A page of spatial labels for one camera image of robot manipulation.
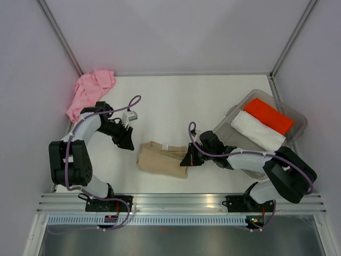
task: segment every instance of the white wall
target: white wall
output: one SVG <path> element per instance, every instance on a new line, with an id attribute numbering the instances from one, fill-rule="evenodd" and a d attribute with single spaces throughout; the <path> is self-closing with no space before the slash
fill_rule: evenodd
<path id="1" fill-rule="evenodd" d="M 269 73 L 308 0 L 47 0 L 84 72 Z"/>
<path id="2" fill-rule="evenodd" d="M 22 255 L 77 79 L 33 0 L 0 8 L 0 255 Z"/>
<path id="3" fill-rule="evenodd" d="M 304 114 L 308 127 L 299 151 L 318 173 L 332 225 L 341 241 L 341 1 L 319 1 L 290 51 L 277 81 L 286 103 Z"/>

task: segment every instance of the beige pants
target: beige pants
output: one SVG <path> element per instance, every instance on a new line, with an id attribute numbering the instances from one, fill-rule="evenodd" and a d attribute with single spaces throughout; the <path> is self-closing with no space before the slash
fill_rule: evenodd
<path id="1" fill-rule="evenodd" d="M 141 169 L 178 178 L 187 178 L 187 167 L 180 162 L 187 153 L 187 147 L 172 147 L 162 149 L 162 144 L 151 141 L 141 145 L 138 165 Z"/>

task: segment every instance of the transparent plastic container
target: transparent plastic container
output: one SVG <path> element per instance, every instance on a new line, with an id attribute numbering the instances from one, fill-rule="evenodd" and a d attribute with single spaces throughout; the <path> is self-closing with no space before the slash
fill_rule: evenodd
<path id="1" fill-rule="evenodd" d="M 304 129 L 308 124 L 307 119 L 299 112 L 293 110 L 283 102 L 274 99 L 272 96 L 258 89 L 252 90 L 238 105 L 231 108 L 226 114 L 226 118 L 223 119 L 216 128 L 214 128 L 213 132 L 217 134 L 218 138 L 226 146 L 236 146 L 246 150 L 264 151 L 263 148 L 261 148 L 256 143 L 252 142 L 231 127 L 231 122 L 238 115 L 239 111 L 244 110 L 245 106 L 256 98 L 259 98 L 260 100 L 264 101 L 265 103 L 276 109 L 278 112 L 281 112 L 285 116 L 294 120 L 293 126 L 285 134 L 286 139 L 283 143 L 283 146 L 291 147 L 295 143 L 297 138 L 299 138 L 303 134 Z M 248 170 L 243 171 L 252 178 L 267 178 L 266 175 L 257 172 L 252 172 Z"/>

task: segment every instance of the orange cloth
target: orange cloth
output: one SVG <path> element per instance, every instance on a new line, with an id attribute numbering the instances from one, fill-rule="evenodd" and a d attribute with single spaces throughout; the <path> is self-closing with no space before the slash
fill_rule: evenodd
<path id="1" fill-rule="evenodd" d="M 289 117 L 279 113 L 270 105 L 258 98 L 252 100 L 248 105 L 246 105 L 244 111 L 256 117 L 263 124 L 282 135 L 285 135 L 294 124 L 294 121 Z"/>

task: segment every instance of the folded white towel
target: folded white towel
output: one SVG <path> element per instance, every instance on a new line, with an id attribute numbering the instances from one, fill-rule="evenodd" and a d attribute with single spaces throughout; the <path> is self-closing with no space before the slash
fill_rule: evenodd
<path id="1" fill-rule="evenodd" d="M 279 149 L 286 137 L 245 111 L 240 111 L 231 126 L 267 151 Z"/>

